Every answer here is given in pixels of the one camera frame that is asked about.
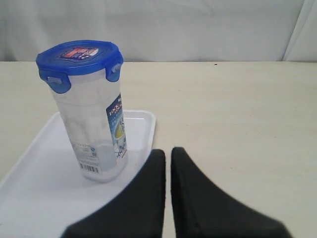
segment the blue lid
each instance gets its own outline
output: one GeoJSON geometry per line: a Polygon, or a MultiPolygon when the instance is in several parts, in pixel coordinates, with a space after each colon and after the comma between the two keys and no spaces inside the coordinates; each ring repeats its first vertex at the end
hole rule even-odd
{"type": "Polygon", "coordinates": [[[85,75],[103,68],[106,79],[116,82],[122,63],[123,57],[114,43],[91,40],[63,43],[36,58],[41,79],[56,93],[65,93],[71,88],[69,75],[85,75]]]}

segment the white plastic tray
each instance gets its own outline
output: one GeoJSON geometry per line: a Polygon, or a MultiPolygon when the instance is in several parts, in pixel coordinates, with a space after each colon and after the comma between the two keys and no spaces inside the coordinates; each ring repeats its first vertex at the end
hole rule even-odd
{"type": "Polygon", "coordinates": [[[82,177],[59,113],[0,183],[0,238],[58,238],[67,225],[98,210],[132,180],[153,143],[155,116],[124,111],[129,161],[112,182],[82,177]]]}

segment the clear plastic container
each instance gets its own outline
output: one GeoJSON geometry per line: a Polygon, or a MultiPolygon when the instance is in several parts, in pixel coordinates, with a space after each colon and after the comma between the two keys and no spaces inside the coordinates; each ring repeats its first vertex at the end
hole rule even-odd
{"type": "Polygon", "coordinates": [[[107,182],[127,163],[120,94],[123,58],[110,42],[75,41],[37,57],[84,177],[107,182]]]}

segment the white backdrop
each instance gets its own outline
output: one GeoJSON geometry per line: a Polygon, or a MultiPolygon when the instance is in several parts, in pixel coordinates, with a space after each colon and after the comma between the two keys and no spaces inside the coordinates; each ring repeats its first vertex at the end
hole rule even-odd
{"type": "Polygon", "coordinates": [[[317,60],[315,0],[0,0],[0,60],[113,41],[126,61],[317,60]]]}

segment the table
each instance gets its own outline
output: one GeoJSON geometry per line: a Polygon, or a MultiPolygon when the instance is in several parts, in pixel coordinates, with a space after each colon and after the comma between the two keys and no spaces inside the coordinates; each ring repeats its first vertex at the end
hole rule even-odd
{"type": "MultiPolygon", "coordinates": [[[[170,152],[294,237],[317,234],[317,63],[128,62],[126,109],[157,116],[154,148],[167,156],[163,237],[175,237],[170,152]]],[[[57,111],[34,62],[0,62],[0,179],[57,111]]]]}

